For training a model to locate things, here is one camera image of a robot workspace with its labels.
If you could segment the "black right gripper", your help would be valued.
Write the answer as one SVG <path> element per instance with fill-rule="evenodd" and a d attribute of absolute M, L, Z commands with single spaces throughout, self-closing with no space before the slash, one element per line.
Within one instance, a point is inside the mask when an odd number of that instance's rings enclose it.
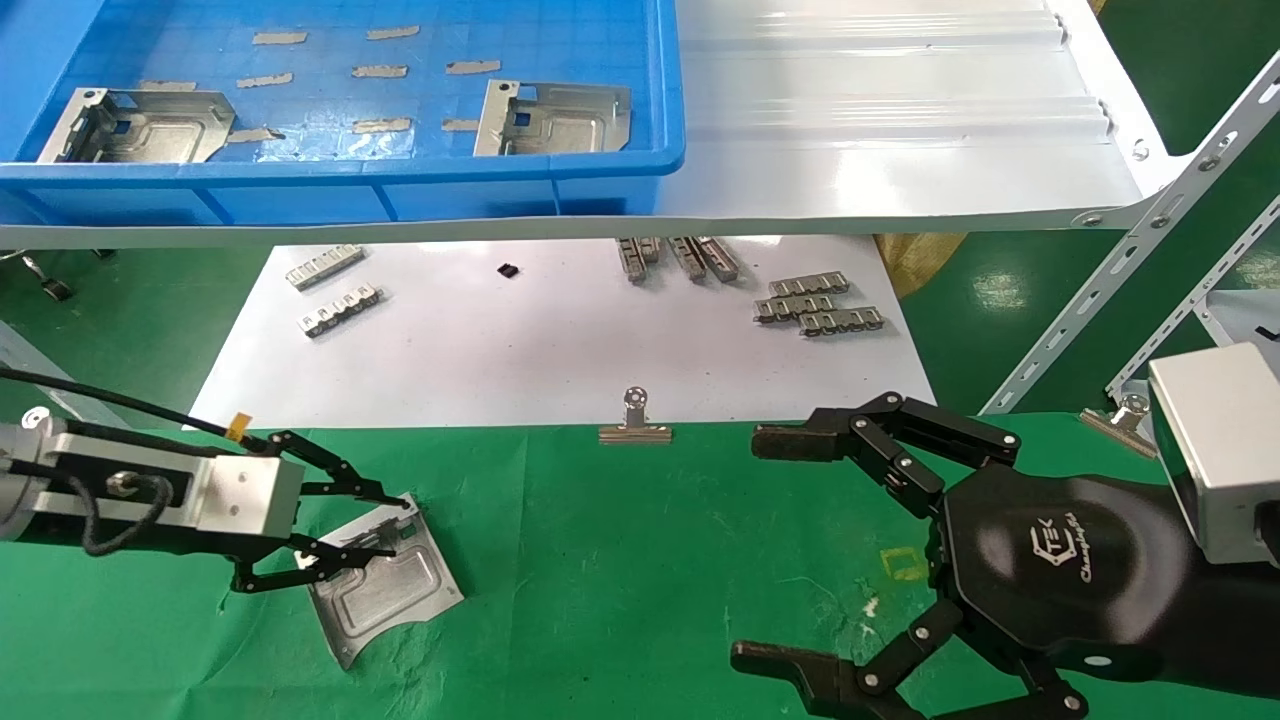
<path fill-rule="evenodd" d="M 1084 719 L 1084 696 L 1032 659 L 1114 682 L 1158 678 L 1170 660 L 1166 624 L 1201 561 L 1172 493 L 1093 474 L 1027 475 L 1006 468 L 1020 447 L 1014 434 L 895 392 L 755 427 L 758 459 L 849 460 L 914 518 L 941 512 L 940 591 L 951 602 L 934 602 L 864 665 L 736 641 L 731 667 L 787 682 L 815 717 L 922 719 L 899 688 L 966 621 L 992 664 L 1016 660 L 1027 692 L 946 719 Z M 945 493 L 910 448 L 980 470 Z"/>

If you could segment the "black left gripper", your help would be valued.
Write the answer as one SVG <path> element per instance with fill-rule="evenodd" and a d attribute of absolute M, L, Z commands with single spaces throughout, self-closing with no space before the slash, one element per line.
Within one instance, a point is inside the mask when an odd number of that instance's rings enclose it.
<path fill-rule="evenodd" d="M 410 509 L 410 501 L 388 495 L 381 483 L 365 478 L 348 460 L 298 436 L 293 430 L 271 433 L 266 455 L 288 454 L 303 464 L 324 471 L 325 482 L 303 482 L 300 495 L 344 496 L 364 502 Z M 230 589 L 255 594 L 326 582 L 344 570 L 365 569 L 374 559 L 393 559 L 394 550 L 381 547 L 339 547 L 308 536 L 285 530 L 279 536 L 260 536 L 220 530 L 198 530 L 191 527 L 157 524 L 142 529 L 123 544 L 124 551 L 189 555 L 210 553 L 230 557 L 233 566 Z M 285 551 L 301 553 L 302 568 L 260 573 L 257 565 Z"/>

